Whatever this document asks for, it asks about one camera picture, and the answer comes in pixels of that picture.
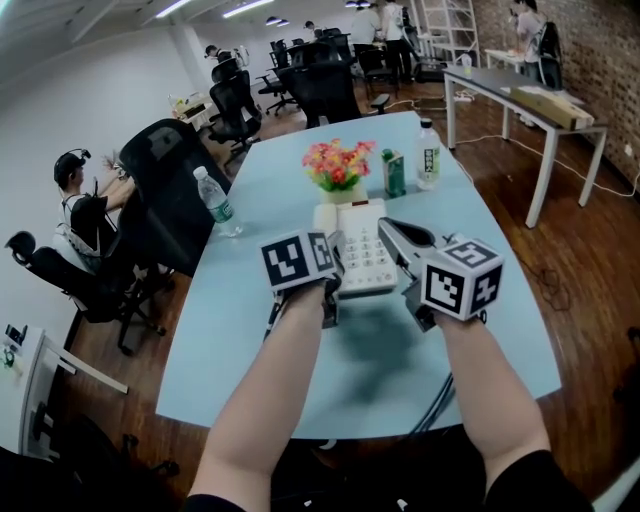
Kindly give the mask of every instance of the black cap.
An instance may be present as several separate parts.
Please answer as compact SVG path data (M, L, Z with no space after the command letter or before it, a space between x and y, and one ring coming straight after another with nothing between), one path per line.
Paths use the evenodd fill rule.
M62 155L53 168L53 179L62 188L66 188L69 175L85 163L87 161L84 158L78 158L73 153Z

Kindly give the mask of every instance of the green container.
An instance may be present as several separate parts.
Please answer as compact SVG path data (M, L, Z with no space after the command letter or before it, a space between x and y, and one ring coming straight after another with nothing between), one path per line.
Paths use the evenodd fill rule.
M407 193L404 182L404 156L397 151L385 149L382 152L384 189L390 197L400 197Z

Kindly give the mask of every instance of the wooden floor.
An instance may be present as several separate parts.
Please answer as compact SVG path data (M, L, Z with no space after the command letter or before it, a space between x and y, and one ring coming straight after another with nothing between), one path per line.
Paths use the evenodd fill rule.
M438 85L405 86L400 99L441 94L443 87ZM361 109L368 110L364 98L360 100ZM389 112L409 108L405 103ZM444 112L430 116L444 140ZM489 100L460 104L458 140L499 134L501 122L502 109ZM304 115L288 107L279 119L265 118L261 137L276 137L304 126ZM526 128L515 119L512 137L537 150L544 145L541 130ZM474 178L526 264L525 273L549 330L563 384L560 391L540 401L553 450L567 476L595 498L640 454L637 411L634 415L634 408L616 403L612 395L635 365L626 331L640 324L640 206L633 199L594 189L582 209L577 199L583 182L556 165L539 224L529 230L524 221L541 158L500 139L459 146L455 156ZM585 174L591 149L581 139L562 139L558 158ZM598 182L628 192L606 169L601 169ZM553 297L536 277L545 269L552 271L551 279L551 274L557 274L560 284ZM174 291L157 297L152 304L153 316L167 328L167 335L158 338L139 327L132 328L128 339L132 343L142 340L135 356L126 358L116 348L116 324L83 323L77 334L72 352L128 384L128 396L75 376L65 378L54 390L54 403L59 417L84 412L116 444L122 433L135 434L140 438L137 454L142 461L153 464L175 459L182 472L171 485L183 497L193 480L206 429L155 414L163 369L190 283L183 276L176 282Z

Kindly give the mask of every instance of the light blue tabletop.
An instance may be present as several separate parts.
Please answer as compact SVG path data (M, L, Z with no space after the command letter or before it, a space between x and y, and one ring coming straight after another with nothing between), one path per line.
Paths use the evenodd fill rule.
M382 197L379 151L406 157L409 194L387 201L390 217L436 232L477 237L505 257L499 302L488 327L534 397L560 388L555 357L529 284L495 219L451 153L441 148L437 189L415 187L419 120L405 112L323 126L251 148L230 200L245 223L238 239L215 230L194 276L173 338L157 413L210 426L262 344L272 295L257 250L261 241L311 228L320 201L302 168L309 146L341 138L375 140L369 197ZM355 439L401 435L425 413L449 373L442 331L423 334L404 306L400 284L389 295L341 301L340 325L324 330L309 396L294 437ZM434 428L461 422L454 401Z

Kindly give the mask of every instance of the bottle cap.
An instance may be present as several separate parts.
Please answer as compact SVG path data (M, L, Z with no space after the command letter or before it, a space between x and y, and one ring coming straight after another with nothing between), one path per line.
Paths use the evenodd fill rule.
M207 169L204 166L200 166L195 171L193 171L193 175L196 177L197 180L201 180L209 176L209 173L207 172Z

